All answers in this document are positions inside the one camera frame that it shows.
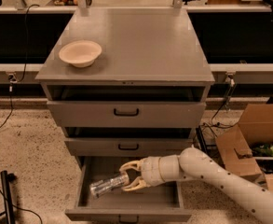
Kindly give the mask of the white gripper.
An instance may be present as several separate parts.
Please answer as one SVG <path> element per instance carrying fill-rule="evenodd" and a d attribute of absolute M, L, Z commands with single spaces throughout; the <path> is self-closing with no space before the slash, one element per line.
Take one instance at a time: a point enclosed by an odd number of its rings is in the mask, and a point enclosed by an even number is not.
<path fill-rule="evenodd" d="M 135 191 L 146 187 L 156 187 L 164 183 L 159 168 L 160 157 L 148 157 L 143 161 L 129 161 L 124 163 L 120 172 L 127 172 L 132 169 L 141 171 L 142 177 L 138 176 L 129 185 L 122 188 L 124 191 Z"/>

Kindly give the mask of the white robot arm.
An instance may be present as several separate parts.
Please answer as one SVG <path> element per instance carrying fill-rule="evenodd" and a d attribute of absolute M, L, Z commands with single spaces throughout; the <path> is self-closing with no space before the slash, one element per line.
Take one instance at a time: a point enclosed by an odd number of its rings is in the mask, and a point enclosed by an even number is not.
<path fill-rule="evenodd" d="M 273 224 L 273 192 L 228 172 L 195 147 L 184 149 L 180 155 L 130 161 L 123 164 L 119 171 L 126 173 L 129 169 L 141 175 L 123 187 L 125 191 L 196 179 L 218 188 L 263 224 Z"/>

